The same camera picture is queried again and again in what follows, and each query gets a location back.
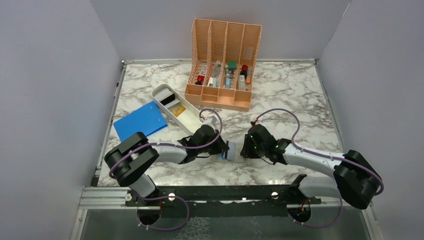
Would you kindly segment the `beige card holder wallet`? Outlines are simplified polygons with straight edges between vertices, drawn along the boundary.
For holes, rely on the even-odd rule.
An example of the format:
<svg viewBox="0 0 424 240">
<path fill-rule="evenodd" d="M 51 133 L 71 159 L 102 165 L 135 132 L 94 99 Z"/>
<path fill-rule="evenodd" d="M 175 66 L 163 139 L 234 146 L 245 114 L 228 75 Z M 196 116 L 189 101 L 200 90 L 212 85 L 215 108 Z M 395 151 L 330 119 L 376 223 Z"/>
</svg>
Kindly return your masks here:
<svg viewBox="0 0 424 240">
<path fill-rule="evenodd" d="M 235 142 L 226 141 L 225 144 L 228 146 L 229 150 L 219 153 L 214 156 L 215 162 L 230 163 L 230 164 L 246 164 L 247 161 L 245 158 L 240 156 L 240 153 L 237 152 L 237 144 Z"/>
</svg>

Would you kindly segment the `white oblong tray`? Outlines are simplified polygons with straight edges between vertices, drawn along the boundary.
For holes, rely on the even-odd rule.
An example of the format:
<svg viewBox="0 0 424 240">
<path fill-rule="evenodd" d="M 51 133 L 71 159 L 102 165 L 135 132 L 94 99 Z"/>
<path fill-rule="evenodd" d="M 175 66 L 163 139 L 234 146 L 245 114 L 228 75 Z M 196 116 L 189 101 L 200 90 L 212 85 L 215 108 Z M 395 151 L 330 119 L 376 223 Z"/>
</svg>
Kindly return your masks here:
<svg viewBox="0 0 424 240">
<path fill-rule="evenodd" d="M 151 91 L 155 104 L 187 134 L 192 135 L 202 125 L 200 111 L 168 84 Z"/>
</svg>

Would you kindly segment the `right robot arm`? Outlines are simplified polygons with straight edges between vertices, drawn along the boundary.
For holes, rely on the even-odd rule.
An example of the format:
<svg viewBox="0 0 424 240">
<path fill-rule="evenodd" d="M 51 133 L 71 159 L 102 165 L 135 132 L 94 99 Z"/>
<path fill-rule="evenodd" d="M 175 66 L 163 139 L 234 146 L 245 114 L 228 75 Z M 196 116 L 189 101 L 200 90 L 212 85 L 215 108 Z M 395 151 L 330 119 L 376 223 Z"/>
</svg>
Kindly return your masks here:
<svg viewBox="0 0 424 240">
<path fill-rule="evenodd" d="M 296 204 L 308 197 L 330 197 L 364 210 L 382 186 L 380 176 L 358 151 L 325 153 L 304 148 L 289 139 L 275 139 L 261 124 L 245 134 L 240 155 L 249 159 L 266 157 L 273 164 L 300 166 L 323 174 L 305 176 L 288 190 L 289 199 Z"/>
</svg>

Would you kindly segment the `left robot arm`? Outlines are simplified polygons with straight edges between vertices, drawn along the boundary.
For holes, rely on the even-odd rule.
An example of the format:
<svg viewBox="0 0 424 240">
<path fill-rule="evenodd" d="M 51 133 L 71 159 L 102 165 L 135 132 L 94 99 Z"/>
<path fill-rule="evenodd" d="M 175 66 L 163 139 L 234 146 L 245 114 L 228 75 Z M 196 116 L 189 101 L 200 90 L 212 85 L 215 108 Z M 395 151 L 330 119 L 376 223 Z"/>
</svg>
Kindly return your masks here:
<svg viewBox="0 0 424 240">
<path fill-rule="evenodd" d="M 157 200 L 157 186 L 146 174 L 153 163 L 187 164 L 201 154 L 219 155 L 229 149 L 218 130 L 203 124 L 193 135 L 177 143 L 149 142 L 143 132 L 136 132 L 106 153 L 104 161 L 110 177 L 117 180 L 119 186 L 135 191 L 138 199 L 149 206 Z"/>
</svg>

